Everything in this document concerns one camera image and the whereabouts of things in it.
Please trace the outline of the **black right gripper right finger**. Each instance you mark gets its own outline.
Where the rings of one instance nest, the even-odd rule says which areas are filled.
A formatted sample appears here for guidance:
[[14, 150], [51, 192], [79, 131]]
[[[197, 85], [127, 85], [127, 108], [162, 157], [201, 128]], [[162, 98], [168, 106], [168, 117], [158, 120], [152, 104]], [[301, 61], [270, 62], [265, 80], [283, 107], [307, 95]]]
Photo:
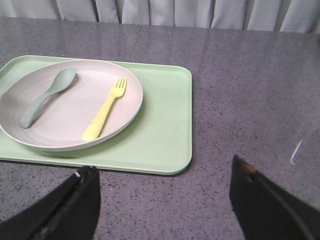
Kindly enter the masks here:
[[320, 212], [288, 193], [237, 155], [229, 198], [246, 240], [318, 240]]

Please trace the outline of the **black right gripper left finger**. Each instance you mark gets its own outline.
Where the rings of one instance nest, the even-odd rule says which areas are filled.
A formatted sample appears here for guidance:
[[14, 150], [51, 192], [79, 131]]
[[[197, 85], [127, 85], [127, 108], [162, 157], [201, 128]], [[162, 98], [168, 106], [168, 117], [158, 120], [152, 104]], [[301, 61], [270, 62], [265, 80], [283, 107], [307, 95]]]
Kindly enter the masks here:
[[91, 240], [101, 207], [100, 175], [84, 166], [24, 211], [0, 224], [2, 240]]

